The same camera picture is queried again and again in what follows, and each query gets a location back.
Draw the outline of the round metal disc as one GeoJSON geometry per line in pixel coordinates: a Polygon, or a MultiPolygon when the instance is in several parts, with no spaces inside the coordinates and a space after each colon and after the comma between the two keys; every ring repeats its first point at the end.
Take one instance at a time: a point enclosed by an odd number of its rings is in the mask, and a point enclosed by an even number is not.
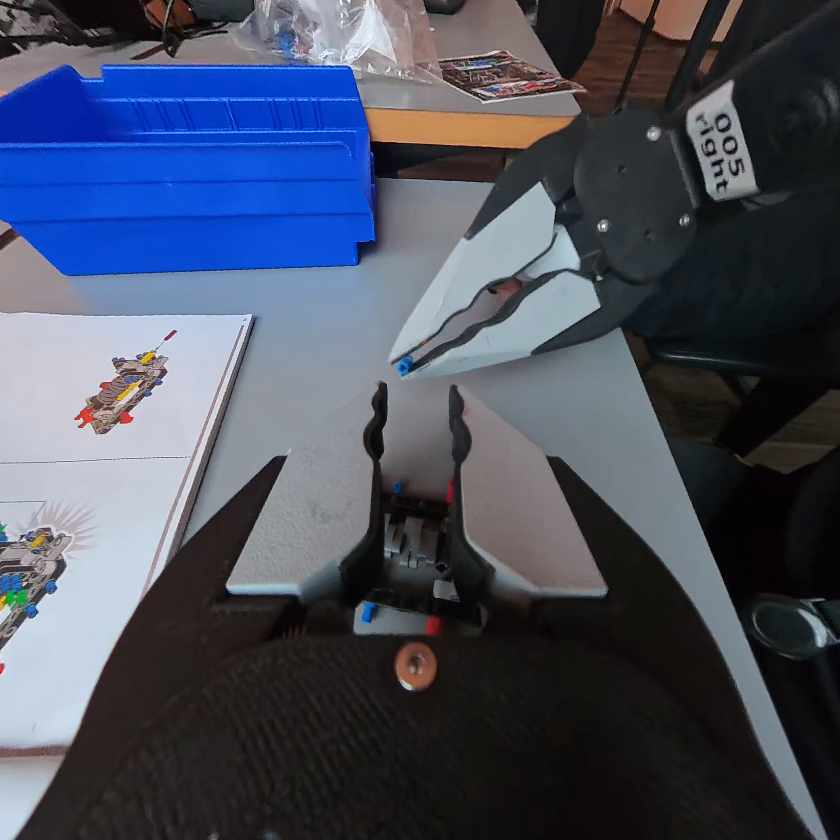
{"type": "Polygon", "coordinates": [[[760,595],[749,607],[745,625],[769,651],[807,661],[839,645],[839,601],[760,595]]]}

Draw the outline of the wood-edged grey table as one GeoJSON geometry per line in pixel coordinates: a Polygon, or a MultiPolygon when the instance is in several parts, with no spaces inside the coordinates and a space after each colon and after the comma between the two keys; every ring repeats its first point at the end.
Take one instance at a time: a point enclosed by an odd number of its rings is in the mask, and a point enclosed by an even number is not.
{"type": "MultiPolygon", "coordinates": [[[[466,2],[456,14],[432,15],[429,25],[440,58],[502,49],[535,67],[557,71],[516,2],[466,2]]],[[[1,88],[2,93],[10,92],[64,65],[84,77],[99,77],[104,65],[271,62],[272,58],[242,49],[230,35],[222,34],[184,42],[173,59],[150,41],[97,48],[48,44],[3,59],[1,88]]],[[[371,139],[377,143],[522,150],[565,128],[580,112],[569,92],[483,103],[443,83],[363,74],[357,85],[371,139]]]]}

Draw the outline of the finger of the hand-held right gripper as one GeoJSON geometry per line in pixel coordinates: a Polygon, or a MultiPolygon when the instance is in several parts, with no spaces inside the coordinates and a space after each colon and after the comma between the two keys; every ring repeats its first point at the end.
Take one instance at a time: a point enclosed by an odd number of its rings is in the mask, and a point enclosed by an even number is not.
{"type": "Polygon", "coordinates": [[[581,258],[565,228],[555,224],[554,214],[554,204],[539,183],[480,231],[462,237],[402,326],[389,363],[397,364],[411,351],[418,357],[428,354],[431,350],[421,354],[421,349],[448,323],[506,281],[525,277],[510,299],[549,272],[570,270],[582,276],[581,258]]]}
{"type": "Polygon", "coordinates": [[[411,351],[414,367],[404,378],[456,375],[528,358],[600,306],[593,280],[570,270],[540,275],[490,318],[423,357],[411,351]]]}

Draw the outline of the black chair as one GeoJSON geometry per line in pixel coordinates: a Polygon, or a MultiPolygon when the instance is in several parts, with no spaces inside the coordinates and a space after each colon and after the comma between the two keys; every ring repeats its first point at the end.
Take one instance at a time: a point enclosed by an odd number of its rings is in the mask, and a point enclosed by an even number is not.
{"type": "Polygon", "coordinates": [[[838,332],[719,345],[647,342],[642,376],[660,365],[717,375],[739,400],[716,445],[741,459],[839,386],[838,332]]]}

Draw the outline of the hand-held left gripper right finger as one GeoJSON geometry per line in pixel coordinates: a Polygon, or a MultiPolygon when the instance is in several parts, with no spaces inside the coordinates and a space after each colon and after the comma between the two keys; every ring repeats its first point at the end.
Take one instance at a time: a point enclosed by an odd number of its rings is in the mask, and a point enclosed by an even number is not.
{"type": "Polygon", "coordinates": [[[462,601],[602,599],[604,577],[548,457],[461,385],[453,437],[451,569],[462,601]]]}

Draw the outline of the clear plastic bag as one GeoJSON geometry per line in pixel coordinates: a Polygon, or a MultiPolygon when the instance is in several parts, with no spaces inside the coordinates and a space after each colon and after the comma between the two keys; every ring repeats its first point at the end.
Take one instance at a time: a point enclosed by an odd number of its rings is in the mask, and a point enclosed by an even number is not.
{"type": "Polygon", "coordinates": [[[232,27],[237,47],[359,77],[443,82],[421,1],[260,1],[232,27]]]}

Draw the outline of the lego instruction booklet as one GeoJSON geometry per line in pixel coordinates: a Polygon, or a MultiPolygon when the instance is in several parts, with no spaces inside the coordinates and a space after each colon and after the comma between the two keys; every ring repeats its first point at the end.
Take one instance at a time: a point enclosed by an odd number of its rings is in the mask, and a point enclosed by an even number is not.
{"type": "Polygon", "coordinates": [[[177,551],[254,320],[2,314],[3,757],[76,736],[177,551]]]}

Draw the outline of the blue plastic tray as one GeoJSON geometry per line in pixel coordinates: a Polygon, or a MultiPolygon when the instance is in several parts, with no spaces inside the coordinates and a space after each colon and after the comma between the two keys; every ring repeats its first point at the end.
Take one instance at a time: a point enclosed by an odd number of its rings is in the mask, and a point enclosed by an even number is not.
{"type": "Polygon", "coordinates": [[[61,66],[2,96],[1,216],[69,277],[355,266],[371,132],[346,66],[61,66]]]}

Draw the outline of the black stand legs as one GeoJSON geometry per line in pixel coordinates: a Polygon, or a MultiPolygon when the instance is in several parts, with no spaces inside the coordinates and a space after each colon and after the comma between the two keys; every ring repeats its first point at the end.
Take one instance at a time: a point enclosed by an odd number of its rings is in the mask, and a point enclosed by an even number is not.
{"type": "MultiPolygon", "coordinates": [[[[612,114],[620,112],[625,101],[630,82],[634,77],[638,61],[644,51],[648,37],[654,31],[656,13],[660,1],[653,1],[645,18],[642,31],[636,42],[633,56],[629,62],[623,79],[622,86],[617,93],[612,107],[612,114]]],[[[678,69],[673,76],[665,99],[665,110],[673,110],[691,88],[693,80],[700,68],[709,47],[712,44],[713,36],[728,11],[731,1],[706,1],[700,12],[697,24],[693,30],[688,46],[679,63],[678,69]]]]}

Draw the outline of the black lego frame assembly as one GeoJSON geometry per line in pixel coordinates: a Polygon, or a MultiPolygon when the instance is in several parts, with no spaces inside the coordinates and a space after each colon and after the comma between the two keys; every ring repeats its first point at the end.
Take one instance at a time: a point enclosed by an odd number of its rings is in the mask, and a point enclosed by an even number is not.
{"type": "Polygon", "coordinates": [[[372,589],[355,607],[355,635],[482,634],[487,610],[463,603],[455,586],[449,547],[451,499],[450,490],[444,500],[415,495],[405,480],[384,493],[384,560],[372,589]]]}

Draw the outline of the printed sticker sheet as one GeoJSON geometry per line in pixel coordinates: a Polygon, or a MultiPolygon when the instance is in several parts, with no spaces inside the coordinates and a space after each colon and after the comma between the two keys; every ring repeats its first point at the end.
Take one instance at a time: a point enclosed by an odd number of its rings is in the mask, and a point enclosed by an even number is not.
{"type": "Polygon", "coordinates": [[[588,92],[581,84],[536,67],[503,49],[440,59],[437,65],[443,82],[483,103],[588,92]]]}

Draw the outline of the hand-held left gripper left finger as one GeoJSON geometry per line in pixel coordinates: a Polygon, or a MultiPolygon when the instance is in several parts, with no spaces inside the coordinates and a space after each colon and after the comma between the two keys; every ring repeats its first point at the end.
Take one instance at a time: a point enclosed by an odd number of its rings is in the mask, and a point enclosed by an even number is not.
{"type": "Polygon", "coordinates": [[[227,578],[230,595],[344,599],[351,554],[375,535],[387,386],[341,407],[290,450],[227,578]]]}

